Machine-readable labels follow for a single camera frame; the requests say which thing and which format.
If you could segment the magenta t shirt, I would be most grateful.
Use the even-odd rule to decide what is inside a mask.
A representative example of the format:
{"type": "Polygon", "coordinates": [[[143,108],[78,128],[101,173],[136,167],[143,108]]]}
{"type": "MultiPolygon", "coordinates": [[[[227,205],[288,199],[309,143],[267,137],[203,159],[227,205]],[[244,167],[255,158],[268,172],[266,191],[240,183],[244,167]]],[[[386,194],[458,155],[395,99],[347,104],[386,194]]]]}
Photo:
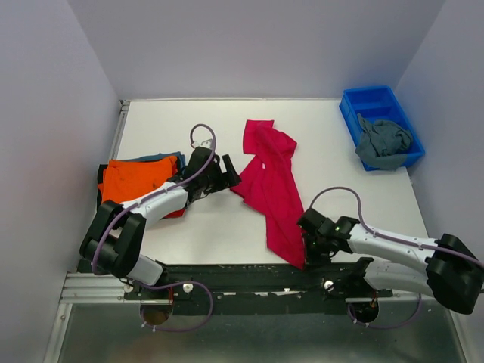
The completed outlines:
{"type": "Polygon", "coordinates": [[[265,217],[266,246],[285,262],[304,269],[305,245],[297,222],[303,204],[292,173],[297,143],[272,120],[247,120],[243,152],[253,159],[231,190],[265,217]]]}

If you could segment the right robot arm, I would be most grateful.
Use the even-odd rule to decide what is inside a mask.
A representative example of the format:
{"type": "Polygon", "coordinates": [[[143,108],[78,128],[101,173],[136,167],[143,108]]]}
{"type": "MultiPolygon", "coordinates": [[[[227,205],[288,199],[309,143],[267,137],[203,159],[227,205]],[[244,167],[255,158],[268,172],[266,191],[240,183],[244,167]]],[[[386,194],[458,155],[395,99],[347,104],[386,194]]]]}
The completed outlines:
{"type": "Polygon", "coordinates": [[[483,286],[483,264],[454,235],[408,237],[341,217],[336,222],[313,208],[297,222],[306,245],[306,264],[329,265],[338,252],[358,254],[342,278],[327,276],[326,291],[345,298],[401,290],[434,298],[462,315],[473,312],[483,286]]]}

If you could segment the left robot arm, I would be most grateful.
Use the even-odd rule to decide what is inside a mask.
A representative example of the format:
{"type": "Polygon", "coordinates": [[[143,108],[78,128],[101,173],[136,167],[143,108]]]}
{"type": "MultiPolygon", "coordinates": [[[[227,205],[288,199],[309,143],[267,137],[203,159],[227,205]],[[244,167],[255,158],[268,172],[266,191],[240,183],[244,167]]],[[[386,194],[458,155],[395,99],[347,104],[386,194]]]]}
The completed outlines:
{"type": "Polygon", "coordinates": [[[94,274],[138,281],[150,298],[158,299],[166,293],[168,281],[162,276],[162,263],[141,254],[145,229],[240,182],[229,155],[196,147],[187,166],[154,191],[122,203],[103,202],[80,245],[80,256],[92,264],[94,274]]]}

